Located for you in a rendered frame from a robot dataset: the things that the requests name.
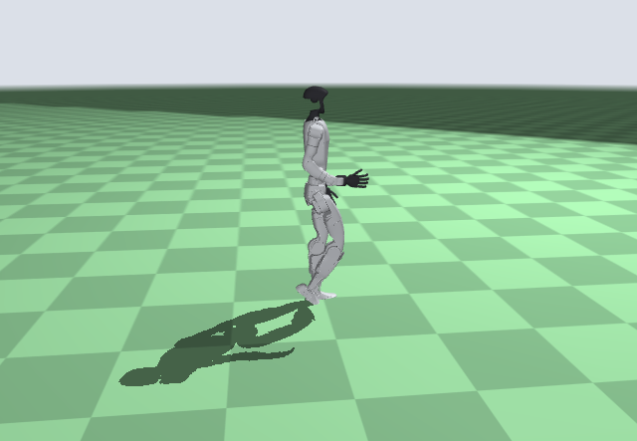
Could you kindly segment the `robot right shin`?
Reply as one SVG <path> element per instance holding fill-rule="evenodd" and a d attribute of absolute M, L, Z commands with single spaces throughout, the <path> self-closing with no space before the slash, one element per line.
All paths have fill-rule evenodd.
<path fill-rule="evenodd" d="M 340 250 L 336 246 L 329 247 L 327 252 L 321 255 L 315 269 L 316 272 L 309 283 L 309 292 L 314 293 L 315 289 L 331 273 L 343 255 L 344 252 L 340 255 Z"/>

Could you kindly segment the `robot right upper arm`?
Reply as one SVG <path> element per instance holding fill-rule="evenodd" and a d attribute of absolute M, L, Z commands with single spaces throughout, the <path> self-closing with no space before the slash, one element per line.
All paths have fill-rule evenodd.
<path fill-rule="evenodd" d="M 323 128 L 321 125 L 313 123 L 310 126 L 308 132 L 308 142 L 305 150 L 305 155 L 303 159 L 303 169 L 306 170 L 306 163 L 309 161 L 313 161 L 313 157 L 317 154 L 319 148 L 319 142 L 322 139 Z"/>

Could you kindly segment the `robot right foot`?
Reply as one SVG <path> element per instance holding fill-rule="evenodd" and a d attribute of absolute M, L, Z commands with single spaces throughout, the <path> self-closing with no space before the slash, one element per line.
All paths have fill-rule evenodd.
<path fill-rule="evenodd" d="M 309 286 L 307 286 L 306 284 L 299 284 L 298 286 L 296 286 L 296 290 L 305 298 L 307 298 L 313 305 L 319 304 L 319 299 L 317 298 L 316 293 L 314 292 L 312 294 L 311 292 L 309 292 L 308 287 Z"/>

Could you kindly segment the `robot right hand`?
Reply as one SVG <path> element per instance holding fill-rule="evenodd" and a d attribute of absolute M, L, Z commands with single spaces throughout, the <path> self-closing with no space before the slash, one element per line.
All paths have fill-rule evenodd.
<path fill-rule="evenodd" d="M 343 185 L 339 185 L 339 186 L 345 186 L 346 184 L 349 185 L 350 187 L 358 187 L 358 188 L 365 188 L 365 186 L 362 185 L 358 185 L 358 184 L 367 184 L 368 181 L 366 182 L 359 182 L 359 181 L 365 181 L 368 180 L 369 177 L 367 178 L 359 178 L 359 177 L 366 177 L 368 175 L 368 173 L 363 174 L 363 175 L 356 175 L 357 173 L 361 172 L 362 169 L 357 170 L 356 172 L 354 172 L 353 174 L 349 174 L 347 177 L 345 175 L 337 175 L 336 177 L 339 178 L 344 178 L 344 182 Z M 338 186 L 338 185 L 337 185 Z"/>

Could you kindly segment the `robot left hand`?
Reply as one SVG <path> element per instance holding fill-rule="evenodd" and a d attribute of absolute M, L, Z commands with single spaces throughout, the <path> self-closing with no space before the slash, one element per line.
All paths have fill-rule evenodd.
<path fill-rule="evenodd" d="M 330 190 L 330 188 L 328 188 L 326 184 L 325 184 L 325 189 L 326 189 L 326 194 L 327 194 L 327 195 L 331 198 L 331 200 L 334 202 L 334 200 L 333 200 L 333 198 L 332 198 L 332 196 L 331 196 L 331 195 L 334 195 L 334 196 L 335 196 L 335 198 L 338 198 L 338 197 L 337 197 L 337 195 L 336 195 L 333 191 L 331 191 L 331 190 Z M 334 204 L 335 204 L 335 202 L 334 202 Z M 335 205 L 336 205 L 336 204 L 335 204 Z"/>

